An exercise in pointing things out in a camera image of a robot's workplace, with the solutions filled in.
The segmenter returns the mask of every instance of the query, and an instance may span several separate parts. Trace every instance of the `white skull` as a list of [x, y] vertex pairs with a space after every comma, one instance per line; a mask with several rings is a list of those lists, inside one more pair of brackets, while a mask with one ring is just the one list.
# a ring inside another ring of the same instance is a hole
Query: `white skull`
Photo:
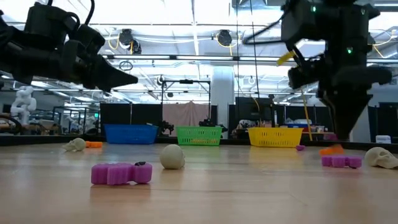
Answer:
[[62, 148], [66, 151], [82, 151], [86, 147], [86, 142], [81, 138], [75, 138], [70, 141], [68, 144], [62, 146]]
[[369, 166], [381, 166], [386, 169], [398, 167], [398, 159], [382, 147], [374, 147], [366, 152], [365, 161]]

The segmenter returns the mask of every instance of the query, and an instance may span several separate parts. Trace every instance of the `wooden table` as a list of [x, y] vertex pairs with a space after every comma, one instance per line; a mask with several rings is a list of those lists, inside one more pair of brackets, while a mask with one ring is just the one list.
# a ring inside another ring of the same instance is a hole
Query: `wooden table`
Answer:
[[[164, 145], [0, 147], [0, 223], [397, 223], [398, 171], [322, 167], [317, 148], [183, 147], [163, 170]], [[363, 151], [347, 151], [363, 155]], [[100, 162], [153, 164], [149, 185], [92, 186]]]

